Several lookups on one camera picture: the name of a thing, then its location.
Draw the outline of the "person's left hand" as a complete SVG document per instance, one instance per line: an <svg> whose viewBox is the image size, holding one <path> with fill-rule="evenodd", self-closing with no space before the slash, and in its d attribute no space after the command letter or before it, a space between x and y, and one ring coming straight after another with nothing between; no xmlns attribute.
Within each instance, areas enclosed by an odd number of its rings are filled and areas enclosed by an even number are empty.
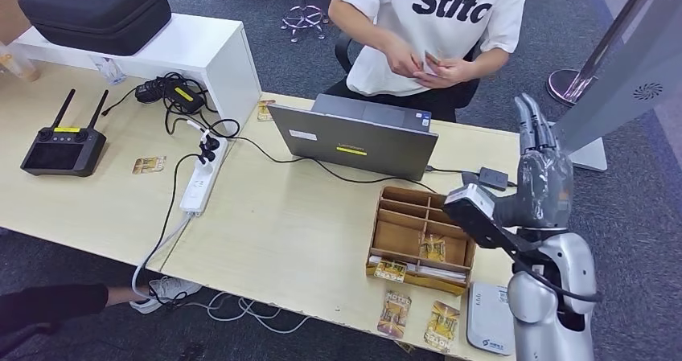
<svg viewBox="0 0 682 361"><path fill-rule="evenodd" d="M425 70L418 72L415 81L420 85L436 89L450 88L470 80L478 79L473 62L464 59L425 59Z"/></svg>

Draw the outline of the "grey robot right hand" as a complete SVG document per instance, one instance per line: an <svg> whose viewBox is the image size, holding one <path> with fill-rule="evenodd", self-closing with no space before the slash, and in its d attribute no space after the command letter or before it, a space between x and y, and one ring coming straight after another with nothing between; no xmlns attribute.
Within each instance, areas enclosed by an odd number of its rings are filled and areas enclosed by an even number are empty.
<svg viewBox="0 0 682 361"><path fill-rule="evenodd" d="M565 229L573 201L573 163L538 103L525 92L514 102L520 115L516 193L497 198L494 217L508 228Z"/></svg>

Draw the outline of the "person's right hand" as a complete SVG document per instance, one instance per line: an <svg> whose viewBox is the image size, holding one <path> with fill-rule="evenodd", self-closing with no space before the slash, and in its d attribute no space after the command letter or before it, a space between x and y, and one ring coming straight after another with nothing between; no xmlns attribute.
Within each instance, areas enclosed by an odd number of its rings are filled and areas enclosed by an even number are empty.
<svg viewBox="0 0 682 361"><path fill-rule="evenodd" d="M397 75L413 78L423 71L423 63L413 49L391 33L384 39L381 51L387 58L389 68Z"/></svg>

